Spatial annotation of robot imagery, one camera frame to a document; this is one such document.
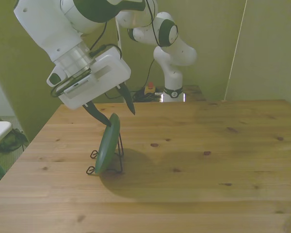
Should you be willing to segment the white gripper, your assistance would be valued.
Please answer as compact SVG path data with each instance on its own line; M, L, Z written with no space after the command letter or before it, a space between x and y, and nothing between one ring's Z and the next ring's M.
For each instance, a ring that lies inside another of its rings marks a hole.
M116 87L129 110L135 115L133 100L125 84L125 81L130 78L130 74L131 69L120 58L118 49L111 47L96 58L96 61L90 66L89 75L65 89L59 99L72 110L83 106L93 118L110 127L111 122L96 108L92 100Z

